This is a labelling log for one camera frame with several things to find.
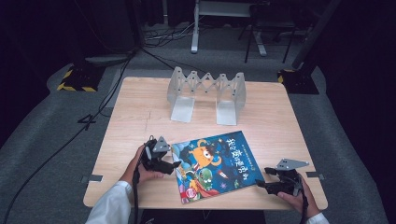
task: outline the chair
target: chair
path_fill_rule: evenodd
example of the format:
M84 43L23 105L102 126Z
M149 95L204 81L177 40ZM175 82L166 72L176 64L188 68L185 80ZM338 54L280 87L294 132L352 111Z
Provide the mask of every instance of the chair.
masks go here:
M253 31L278 31L277 35L274 37L275 41L279 40L279 35L281 33L290 31L290 40L282 61L282 63L284 63L288 56L291 40L293 39L296 30L296 24L290 14L289 3L284 1L259 0L255 5L250 6L249 13L249 24L244 28L241 35L238 37L238 39L241 39L242 34L250 26L245 63L248 62L248 53L250 49L251 38L253 37Z

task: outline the blue book cover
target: blue book cover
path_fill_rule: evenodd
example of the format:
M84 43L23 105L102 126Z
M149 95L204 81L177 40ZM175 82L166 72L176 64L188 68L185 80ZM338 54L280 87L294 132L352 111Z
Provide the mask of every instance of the blue book cover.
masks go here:
M171 145L182 203L210 198L264 180L241 131Z

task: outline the white desk frame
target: white desk frame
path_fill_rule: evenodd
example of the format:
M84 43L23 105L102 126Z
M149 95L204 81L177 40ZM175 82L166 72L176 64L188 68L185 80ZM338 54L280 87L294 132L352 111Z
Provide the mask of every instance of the white desk frame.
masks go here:
M228 17L250 17L248 8L250 3L233 2L207 2L195 0L194 11L194 32L192 34L191 53L198 52L199 39L199 16L228 16ZM264 44L262 43L261 33L254 34L261 56L266 56Z

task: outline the stand base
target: stand base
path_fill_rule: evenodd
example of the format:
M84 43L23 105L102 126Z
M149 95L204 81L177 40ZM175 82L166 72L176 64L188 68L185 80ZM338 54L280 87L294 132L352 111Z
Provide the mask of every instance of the stand base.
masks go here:
M285 86L288 94L319 94L312 77L303 77L299 71L282 69L277 72L277 81Z
M58 86L58 91L98 91L105 67L76 68L71 66Z

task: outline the gray carpet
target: gray carpet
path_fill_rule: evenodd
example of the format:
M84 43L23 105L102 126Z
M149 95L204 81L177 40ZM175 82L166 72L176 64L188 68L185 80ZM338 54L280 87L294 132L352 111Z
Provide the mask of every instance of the gray carpet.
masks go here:
M177 61L165 62L186 71L191 68L183 63L210 72L214 77L244 72L246 81L276 82L276 72L291 68L292 59L303 44L298 39L293 42L286 63L281 63L285 47L268 47L268 56L263 58L252 45L248 62L244 63L247 35L238 41L240 32L240 28L228 27L204 30L197 54L190 54L190 35L164 47L146 50ZM108 67L98 92L56 91L69 66L60 68L48 80L50 95L21 122L0 150L2 219L23 182L83 127L77 121L96 114L120 71L120 65ZM139 51L124 76L171 75L170 68ZM317 171L325 177L322 186L329 207L324 215L331 223L388 223L375 182L332 110L323 75L316 69L312 77L320 94L293 94L290 101ZM103 114L111 115L112 105L114 101ZM82 202L86 184L80 183L80 179L92 172L109 118L99 115L95 121L31 179L14 203L7 223L85 222L91 209ZM295 211L265 211L265 216L269 224L300 220Z

